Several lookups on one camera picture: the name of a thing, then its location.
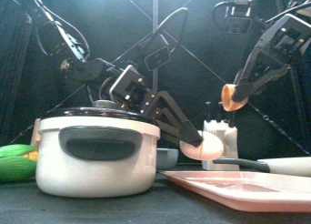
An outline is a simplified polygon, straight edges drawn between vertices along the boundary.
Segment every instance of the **wire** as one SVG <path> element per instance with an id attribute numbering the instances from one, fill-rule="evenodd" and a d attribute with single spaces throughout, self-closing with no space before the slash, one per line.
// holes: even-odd
<path id="1" fill-rule="evenodd" d="M 216 19 L 216 9 L 217 9 L 219 7 L 221 7 L 221 6 L 228 6 L 228 5 L 229 5 L 229 1 L 225 1 L 225 2 L 217 3 L 217 4 L 213 6 L 213 8 L 212 8 L 212 15 L 211 15 L 211 17 L 212 17 L 212 22 L 215 23 L 215 25 L 217 26 L 217 28 L 219 28 L 220 30 L 223 30 L 223 27 L 219 25 L 219 22 L 217 22 L 217 19 Z"/>
<path id="2" fill-rule="evenodd" d="M 299 10 L 299 9 L 304 9 L 304 8 L 307 8 L 309 6 L 311 6 L 311 3 L 304 3 L 301 5 L 295 6 L 293 8 L 285 10 L 284 12 L 281 12 L 280 14 L 275 15 L 272 18 L 269 18 L 268 20 L 265 20 L 265 23 L 268 24 L 269 22 L 277 20 L 285 14 L 288 14 L 288 13 L 291 13 L 291 12 Z"/>
<path id="3" fill-rule="evenodd" d="M 67 24 L 75 31 L 76 33 L 79 34 L 81 40 L 83 40 L 83 43 L 84 43 L 84 46 L 85 46 L 85 49 L 87 49 L 87 55 L 85 55 L 85 59 L 88 59 L 89 57 L 89 46 L 88 46 L 88 41 L 87 39 L 84 38 L 81 32 L 75 28 L 75 26 L 72 24 L 69 24 L 60 16 L 57 16 L 45 6 L 44 6 L 44 9 L 53 15 L 59 18 L 59 20 L 63 21 L 64 24 Z"/>
<path id="4" fill-rule="evenodd" d="M 93 103 L 89 85 L 87 85 L 87 93 L 88 93 L 88 99 L 89 99 L 91 103 Z"/>
<path id="5" fill-rule="evenodd" d="M 101 87 L 100 87 L 100 90 L 99 90 L 99 99 L 100 100 L 104 100 L 104 98 L 101 97 L 101 91 L 104 90 L 104 88 L 107 87 L 107 85 L 109 84 L 109 82 L 111 82 L 111 80 L 113 78 L 115 78 L 113 76 L 109 76 L 101 83 Z"/>
<path id="6" fill-rule="evenodd" d="M 181 29 L 181 33 L 184 32 L 184 24 L 185 24 L 185 19 L 188 16 L 188 9 L 187 8 L 179 8 L 177 10 L 175 10 L 168 16 L 167 18 L 161 21 L 156 31 L 153 32 L 153 35 L 148 41 L 148 43 L 145 44 L 145 46 L 141 49 L 141 52 L 137 54 L 137 56 L 133 59 L 133 62 L 137 61 L 139 57 L 141 56 L 143 52 L 147 50 L 147 48 L 149 47 L 149 45 L 153 43 L 156 36 L 159 34 L 159 32 L 161 31 L 161 29 L 164 28 L 164 26 L 167 25 L 167 23 L 171 21 L 172 18 L 175 18 L 180 13 L 184 13 L 184 19 L 183 19 L 183 29 Z M 175 48 L 172 49 L 172 51 L 175 51 L 176 47 L 180 46 L 181 44 L 181 40 L 177 41 L 177 45 L 175 46 Z"/>

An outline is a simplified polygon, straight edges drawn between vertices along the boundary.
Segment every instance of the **metal rod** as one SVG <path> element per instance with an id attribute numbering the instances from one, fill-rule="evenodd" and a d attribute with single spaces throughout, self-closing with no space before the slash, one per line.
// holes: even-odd
<path id="1" fill-rule="evenodd" d="M 153 32 L 157 29 L 157 21 L 159 21 L 159 0 L 153 0 Z M 155 92 L 157 91 L 157 82 L 159 82 L 159 70 L 153 69 L 153 77 L 152 77 L 152 89 Z"/>

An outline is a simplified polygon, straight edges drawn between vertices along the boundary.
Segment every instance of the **pink plastic tray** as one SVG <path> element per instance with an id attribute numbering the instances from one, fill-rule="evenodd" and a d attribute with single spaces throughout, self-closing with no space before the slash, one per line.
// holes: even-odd
<path id="1" fill-rule="evenodd" d="M 168 180 L 232 209 L 311 212 L 311 178 L 260 172 L 161 171 Z"/>

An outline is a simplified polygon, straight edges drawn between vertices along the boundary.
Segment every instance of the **dark table surface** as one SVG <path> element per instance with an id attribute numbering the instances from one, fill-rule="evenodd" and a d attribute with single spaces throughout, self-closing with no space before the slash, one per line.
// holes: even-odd
<path id="1" fill-rule="evenodd" d="M 0 223 L 311 223 L 311 213 L 244 212 L 156 174 L 153 186 L 120 198 L 71 199 L 43 193 L 35 180 L 0 184 Z"/>

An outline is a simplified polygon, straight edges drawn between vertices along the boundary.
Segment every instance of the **green vegetable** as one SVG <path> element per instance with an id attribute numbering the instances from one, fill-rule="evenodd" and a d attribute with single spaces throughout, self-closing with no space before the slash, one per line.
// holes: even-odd
<path id="1" fill-rule="evenodd" d="M 0 158 L 0 182 L 21 181 L 35 176 L 36 162 L 21 156 Z"/>
<path id="2" fill-rule="evenodd" d="M 35 149 L 35 145 L 23 145 L 23 144 L 0 147 L 0 158 L 23 155 L 27 152 L 33 151 L 33 149 Z"/>

